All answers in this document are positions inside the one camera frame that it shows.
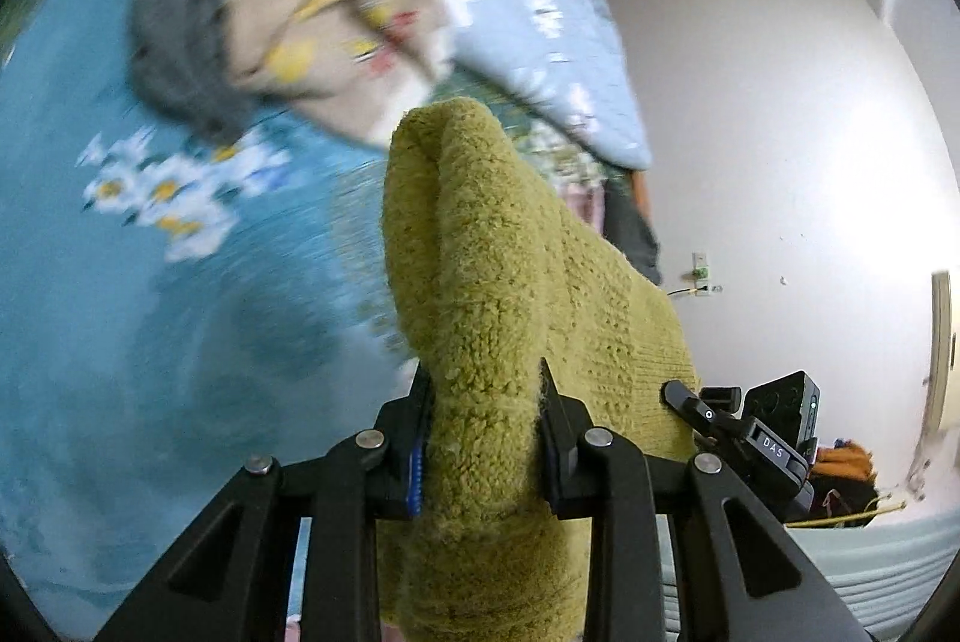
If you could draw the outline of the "olive green knitted sweater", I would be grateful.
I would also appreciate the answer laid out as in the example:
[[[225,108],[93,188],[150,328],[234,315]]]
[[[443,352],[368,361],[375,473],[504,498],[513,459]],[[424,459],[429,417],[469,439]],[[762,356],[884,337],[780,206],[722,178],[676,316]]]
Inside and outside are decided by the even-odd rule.
[[[398,323],[434,388],[423,511],[377,530],[382,617],[410,640],[573,639],[589,527],[537,491],[540,382],[685,460],[692,431],[659,398],[697,377],[679,317],[473,99],[400,122],[382,236]]]

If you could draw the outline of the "orange bag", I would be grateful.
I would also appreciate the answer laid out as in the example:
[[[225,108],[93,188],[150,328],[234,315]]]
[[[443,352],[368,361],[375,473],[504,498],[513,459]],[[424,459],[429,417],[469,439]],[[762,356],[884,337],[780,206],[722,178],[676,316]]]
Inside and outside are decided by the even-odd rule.
[[[857,483],[874,483],[877,476],[871,452],[852,440],[839,447],[818,447],[811,473]]]

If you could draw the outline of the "black pleated folded garment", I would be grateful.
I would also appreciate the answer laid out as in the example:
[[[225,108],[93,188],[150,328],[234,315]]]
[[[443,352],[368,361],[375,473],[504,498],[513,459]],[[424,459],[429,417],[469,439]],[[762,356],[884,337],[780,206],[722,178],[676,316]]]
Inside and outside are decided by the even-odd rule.
[[[631,171],[621,181],[605,186],[604,238],[625,255],[643,277],[659,286],[659,245],[651,224],[651,199],[646,176]]]

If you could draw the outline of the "teal floral bed blanket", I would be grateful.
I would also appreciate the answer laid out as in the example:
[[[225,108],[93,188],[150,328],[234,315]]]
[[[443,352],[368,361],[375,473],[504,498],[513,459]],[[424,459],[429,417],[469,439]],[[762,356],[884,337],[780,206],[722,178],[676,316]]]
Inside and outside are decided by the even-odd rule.
[[[41,0],[2,70],[2,546],[89,639],[252,455],[405,392],[386,158],[264,107],[216,149],[127,81],[132,0]]]

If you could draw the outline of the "pink folded garment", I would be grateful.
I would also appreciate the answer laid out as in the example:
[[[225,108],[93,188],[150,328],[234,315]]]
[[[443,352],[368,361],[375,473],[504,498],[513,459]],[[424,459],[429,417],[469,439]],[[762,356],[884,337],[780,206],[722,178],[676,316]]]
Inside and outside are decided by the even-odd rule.
[[[568,182],[560,190],[560,197],[579,220],[592,227],[597,234],[604,234],[605,184],[602,181],[587,184]]]

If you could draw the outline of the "dark grey folded garment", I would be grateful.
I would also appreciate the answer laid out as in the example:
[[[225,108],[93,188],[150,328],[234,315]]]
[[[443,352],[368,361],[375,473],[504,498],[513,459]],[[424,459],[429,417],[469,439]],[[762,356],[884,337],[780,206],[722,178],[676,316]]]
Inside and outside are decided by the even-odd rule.
[[[213,145],[244,135],[254,101],[229,83],[223,0],[133,0],[128,76],[145,103]]]

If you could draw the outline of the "beige cartoon print garment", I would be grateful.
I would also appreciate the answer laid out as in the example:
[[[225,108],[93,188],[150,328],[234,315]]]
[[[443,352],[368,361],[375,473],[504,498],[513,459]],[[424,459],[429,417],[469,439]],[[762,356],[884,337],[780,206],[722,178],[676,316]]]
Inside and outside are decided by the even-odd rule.
[[[451,75],[446,0],[220,0],[226,75],[340,137],[387,148]]]

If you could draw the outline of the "white wall socket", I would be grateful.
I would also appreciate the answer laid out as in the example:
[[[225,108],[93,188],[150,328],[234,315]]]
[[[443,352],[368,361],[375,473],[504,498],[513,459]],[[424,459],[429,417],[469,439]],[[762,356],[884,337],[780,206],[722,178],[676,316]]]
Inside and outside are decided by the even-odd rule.
[[[708,294],[711,291],[711,265],[706,252],[692,254],[692,280],[695,294]]]

